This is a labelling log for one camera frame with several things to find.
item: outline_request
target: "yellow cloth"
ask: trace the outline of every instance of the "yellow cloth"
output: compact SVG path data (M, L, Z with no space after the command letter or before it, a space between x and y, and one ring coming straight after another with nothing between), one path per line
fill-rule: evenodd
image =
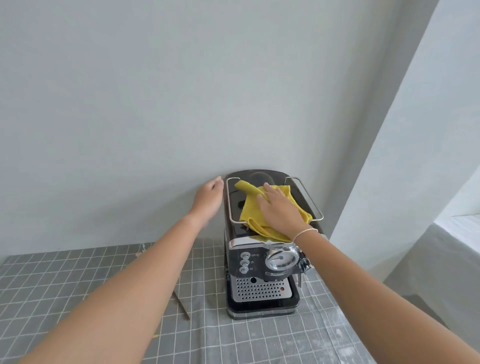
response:
M267 196L265 195L265 188L263 186L255 187L246 181L238 181L235 184L235 187L237 187L239 190L244 191L247 194L247 199L245 200L245 205L243 206L243 210L240 215L240 221L245 221L250 229L256 231L257 233L266 238L273 238L281 240L283 242L291 241L287 236L279 233L278 231L270 227L270 225L268 225L265 221L264 215L260 211L260 207L258 206L257 202L258 194L261 194L268 200ZM272 187L275 189L280 188L283 194L288 197L291 202L293 202L293 204L298 208L300 215L303 218L303 221L309 222L312 219L312 216L308 212L304 211L300 206L297 205L290 193L290 186Z

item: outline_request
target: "black espresso machine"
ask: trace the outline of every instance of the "black espresso machine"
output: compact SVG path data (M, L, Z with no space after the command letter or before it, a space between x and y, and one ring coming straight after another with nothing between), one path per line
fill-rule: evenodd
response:
M242 170L225 177L225 274L227 312L234 319L287 315L295 312L300 295L293 278L312 268L308 258L294 243L260 236L240 221L246 194L234 185L239 180L260 187L289 185L297 204L314 219L313 228L323 214L316 208L302 182L274 170Z

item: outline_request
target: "bracelet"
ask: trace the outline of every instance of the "bracelet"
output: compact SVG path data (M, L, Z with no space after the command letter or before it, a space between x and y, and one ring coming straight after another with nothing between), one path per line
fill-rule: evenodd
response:
M318 229L316 228L309 228L309 229L305 229L304 231L300 231L297 235L295 235L295 238L292 239L292 243L295 243L295 239L298 238L300 235L302 235L304 232L310 231L310 230L315 230L316 232L318 232Z

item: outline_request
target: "perforated metal grate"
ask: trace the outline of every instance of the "perforated metal grate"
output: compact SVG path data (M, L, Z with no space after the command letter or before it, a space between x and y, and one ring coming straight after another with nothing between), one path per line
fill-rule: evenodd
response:
M277 282L267 282L260 278L231 276L231 286L235 302L276 300L292 296L287 278Z

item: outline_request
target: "grey checkered tablecloth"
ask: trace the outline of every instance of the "grey checkered tablecloth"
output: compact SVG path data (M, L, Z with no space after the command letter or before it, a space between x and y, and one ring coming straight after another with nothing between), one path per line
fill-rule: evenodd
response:
M90 292L135 259L143 244L17 255L0 267L0 360L17 363ZM232 320L226 312L223 242L197 239L145 352L153 363L374 363L313 270L297 313Z

